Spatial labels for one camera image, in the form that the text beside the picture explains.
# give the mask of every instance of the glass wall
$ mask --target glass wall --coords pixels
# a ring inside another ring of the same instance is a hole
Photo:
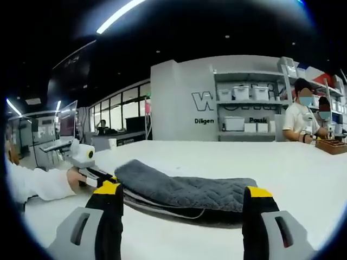
[[[106,126],[119,130],[126,129],[126,119],[145,115],[144,100],[150,92],[149,83],[128,89],[89,109],[91,132],[101,119],[106,120]]]

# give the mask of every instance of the face mask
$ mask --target face mask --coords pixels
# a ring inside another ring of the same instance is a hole
[[[299,101],[300,101],[300,104],[307,107],[311,104],[312,97],[311,96],[301,96],[301,97],[299,97]]]
[[[330,112],[328,112],[328,111],[319,111],[319,116],[323,120],[326,120],[326,119],[328,119],[330,117]]]

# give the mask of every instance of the white tabletop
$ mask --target white tabletop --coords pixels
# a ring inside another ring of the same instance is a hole
[[[142,141],[95,154],[96,164],[113,173],[138,159],[170,176],[249,177],[268,189],[280,210],[287,210],[321,248],[346,207],[347,153],[329,155],[298,142]],[[40,244],[47,247],[57,226],[90,195],[56,201],[29,201],[25,218]],[[242,259],[241,229],[218,229],[170,222],[124,206],[122,258]]]

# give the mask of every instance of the black hair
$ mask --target black hair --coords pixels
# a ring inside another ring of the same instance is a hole
[[[329,100],[326,97],[321,96],[320,99],[319,99],[319,105],[330,105],[330,103],[329,103]]]
[[[294,83],[294,87],[296,96],[298,96],[298,92],[302,91],[304,88],[308,88],[310,91],[312,91],[311,84],[307,80],[302,78],[296,80],[296,82]]]

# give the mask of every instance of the gray quilted fabric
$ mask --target gray quilted fabric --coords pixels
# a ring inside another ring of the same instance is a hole
[[[256,186],[249,178],[169,177],[138,160],[116,169],[115,176],[126,189],[163,205],[232,212],[242,212],[245,187]]]

